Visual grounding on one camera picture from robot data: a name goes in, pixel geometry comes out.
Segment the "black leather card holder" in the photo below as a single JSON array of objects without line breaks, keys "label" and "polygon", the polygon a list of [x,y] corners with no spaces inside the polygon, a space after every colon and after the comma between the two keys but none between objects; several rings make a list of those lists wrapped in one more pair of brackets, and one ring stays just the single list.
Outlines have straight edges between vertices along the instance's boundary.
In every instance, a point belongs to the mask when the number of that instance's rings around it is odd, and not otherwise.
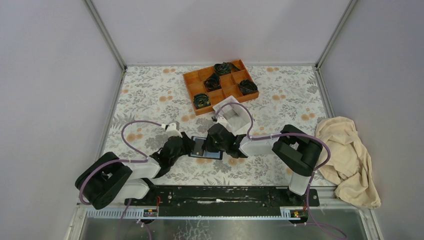
[{"label": "black leather card holder", "polygon": [[224,152],[223,151],[210,152],[210,151],[204,150],[203,157],[193,157],[193,156],[191,156],[191,152],[188,154],[189,157],[192,157],[192,158],[202,158],[202,159],[212,159],[212,160],[222,160],[223,159],[223,155],[224,155]]}]

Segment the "black VIP card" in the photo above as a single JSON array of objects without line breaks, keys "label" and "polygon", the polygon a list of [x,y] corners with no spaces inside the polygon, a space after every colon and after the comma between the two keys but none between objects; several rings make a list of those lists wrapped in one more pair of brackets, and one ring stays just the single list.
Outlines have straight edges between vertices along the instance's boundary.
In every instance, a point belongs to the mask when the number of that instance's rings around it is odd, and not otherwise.
[{"label": "black VIP card", "polygon": [[205,138],[193,136],[192,140],[194,141],[194,148],[192,152],[190,153],[190,155],[192,157],[203,157],[205,152],[203,149]]}]

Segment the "white plastic card box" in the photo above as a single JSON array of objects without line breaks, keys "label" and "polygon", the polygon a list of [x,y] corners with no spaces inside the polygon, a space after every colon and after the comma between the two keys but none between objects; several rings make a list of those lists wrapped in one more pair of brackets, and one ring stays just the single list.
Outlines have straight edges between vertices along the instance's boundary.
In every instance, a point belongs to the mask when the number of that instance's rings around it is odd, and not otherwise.
[{"label": "white plastic card box", "polygon": [[254,122],[250,112],[232,95],[214,105],[212,109],[216,122],[234,135],[246,134]]}]

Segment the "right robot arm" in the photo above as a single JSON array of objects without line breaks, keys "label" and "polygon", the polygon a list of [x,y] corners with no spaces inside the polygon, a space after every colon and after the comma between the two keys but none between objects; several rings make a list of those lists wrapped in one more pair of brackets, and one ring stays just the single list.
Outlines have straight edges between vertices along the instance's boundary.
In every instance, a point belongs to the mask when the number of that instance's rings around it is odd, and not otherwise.
[{"label": "right robot arm", "polygon": [[235,159],[277,156],[292,170],[287,201],[293,206],[301,205],[307,199],[306,192],[322,150],[328,151],[328,146],[291,124],[285,125],[280,132],[268,135],[250,135],[250,130],[246,134],[235,135],[221,123],[216,123],[207,131],[201,149],[210,153],[224,152]]}]

